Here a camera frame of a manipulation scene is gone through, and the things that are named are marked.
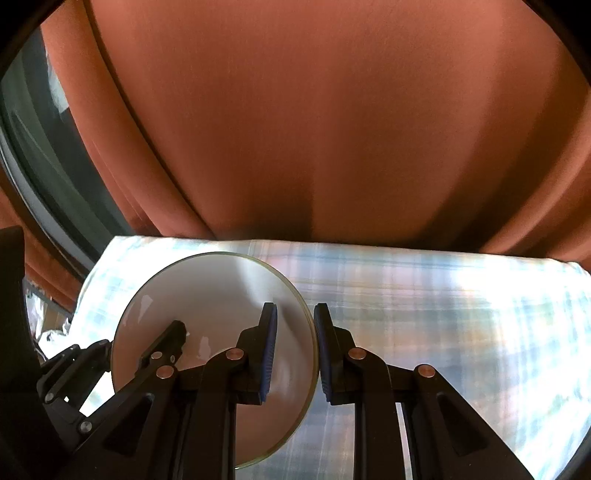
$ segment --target plate rim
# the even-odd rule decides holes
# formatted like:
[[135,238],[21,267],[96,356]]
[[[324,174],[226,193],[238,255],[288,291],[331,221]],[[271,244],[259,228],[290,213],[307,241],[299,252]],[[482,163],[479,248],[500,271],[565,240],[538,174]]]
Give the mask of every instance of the plate rim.
[[[291,436],[296,432],[296,430],[300,427],[302,421],[304,420],[304,417],[308,413],[308,410],[310,409],[310,405],[312,404],[312,398],[314,397],[314,392],[316,391],[316,384],[318,383],[318,377],[320,374],[320,365],[319,365],[319,358],[318,358],[318,339],[316,337],[316,327],[314,325],[314,319],[312,318],[312,313],[310,312],[310,309],[308,308],[308,304],[304,300],[304,297],[301,296],[301,293],[297,290],[297,288],[289,280],[289,278],[287,278],[283,273],[281,273],[275,267],[272,267],[271,265],[269,265],[267,262],[265,262],[259,258],[256,258],[256,257],[252,257],[250,255],[241,254],[241,253],[237,253],[237,252],[227,252],[227,251],[202,252],[199,254],[189,255],[188,257],[180,258],[179,260],[174,261],[170,265],[166,265],[166,267],[158,270],[148,280],[146,280],[144,283],[142,283],[142,286],[133,294],[133,296],[131,297],[131,299],[129,300],[127,305],[125,306],[125,309],[123,310],[123,313],[121,314],[121,316],[119,318],[119,322],[117,323],[117,328],[115,329],[115,335],[113,336],[113,344],[115,344],[115,340],[117,339],[117,334],[119,333],[119,326],[121,325],[121,320],[122,320],[123,316],[125,315],[125,313],[127,312],[129,306],[131,305],[131,302],[134,301],[135,296],[141,291],[142,288],[144,288],[144,286],[150,280],[152,280],[156,275],[159,275],[160,273],[162,273],[164,270],[166,270],[170,267],[173,267],[177,263],[183,262],[185,260],[189,260],[191,258],[204,257],[205,255],[227,255],[230,257],[246,258],[247,260],[251,260],[251,261],[261,265],[262,267],[266,268],[271,273],[273,273],[277,278],[279,278],[279,280],[281,280],[290,289],[290,291],[293,293],[294,297],[296,298],[296,300],[300,304],[300,307],[302,308],[304,315],[306,316],[306,320],[308,321],[308,327],[310,328],[310,336],[312,337],[312,347],[313,347],[312,348],[313,362],[312,362],[312,376],[311,376],[312,378],[311,378],[311,382],[310,382],[310,389],[308,390],[308,395],[306,397],[306,401],[304,402],[304,405],[303,405],[300,413],[298,414],[295,422],[290,427],[290,429],[285,433],[285,435],[273,447],[271,447],[270,449],[268,449],[267,451],[265,451],[264,453],[262,453],[258,457],[254,458],[253,460],[249,460],[247,462],[241,463],[240,465],[236,465],[236,469],[245,468],[247,466],[254,465],[255,463],[258,463],[266,458],[269,458],[273,453],[275,453],[277,450],[279,450],[281,447],[283,447],[287,443],[287,440],[289,440],[291,438]],[[111,365],[111,372],[113,372],[113,355],[112,354],[111,354],[111,358],[110,358],[109,363]],[[115,381],[113,379],[113,375],[111,375],[111,383],[113,385],[114,392],[117,392],[118,390],[115,388]]]

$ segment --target white plate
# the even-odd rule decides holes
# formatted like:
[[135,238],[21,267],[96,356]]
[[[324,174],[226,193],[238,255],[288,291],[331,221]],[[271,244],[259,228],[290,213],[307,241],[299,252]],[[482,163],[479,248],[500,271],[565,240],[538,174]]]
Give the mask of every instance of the white plate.
[[134,295],[117,327],[111,357],[113,387],[133,379],[141,354],[174,319],[187,341],[176,366],[203,365],[236,346],[258,324],[266,301],[277,305],[271,389],[262,406],[238,405],[236,465],[255,463],[282,446],[302,421],[318,379],[316,333],[310,311],[277,270],[245,255],[214,252],[180,260]]

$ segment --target orange curtain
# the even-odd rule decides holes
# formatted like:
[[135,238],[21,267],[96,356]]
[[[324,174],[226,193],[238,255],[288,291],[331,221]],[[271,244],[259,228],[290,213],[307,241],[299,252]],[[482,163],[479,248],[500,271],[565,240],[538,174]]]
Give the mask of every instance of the orange curtain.
[[591,267],[589,85],[521,0],[67,0],[43,36],[140,233]]
[[81,282],[61,262],[61,253],[48,240],[0,169],[0,229],[20,225],[25,234],[25,274],[56,303],[74,311]]

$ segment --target glass pane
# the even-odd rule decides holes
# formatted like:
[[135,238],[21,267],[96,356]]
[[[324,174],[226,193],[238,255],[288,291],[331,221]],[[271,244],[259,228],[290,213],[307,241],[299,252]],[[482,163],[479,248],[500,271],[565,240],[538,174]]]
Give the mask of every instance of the glass pane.
[[86,152],[39,29],[0,83],[0,116],[19,168],[91,259],[133,234]]

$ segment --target plaid tablecloth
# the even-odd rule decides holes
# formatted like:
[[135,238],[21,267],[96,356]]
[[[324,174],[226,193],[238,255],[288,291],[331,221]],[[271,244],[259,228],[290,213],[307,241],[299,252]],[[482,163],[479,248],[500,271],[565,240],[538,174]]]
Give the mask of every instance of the plaid tablecloth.
[[[137,290],[174,261],[248,254],[289,278],[312,310],[387,363],[434,365],[537,479],[553,479],[591,426],[591,277],[553,260],[278,241],[117,237],[86,280],[70,329],[112,339]],[[112,394],[109,379],[89,405]],[[353,409],[318,386],[300,428],[250,479],[351,479]]]

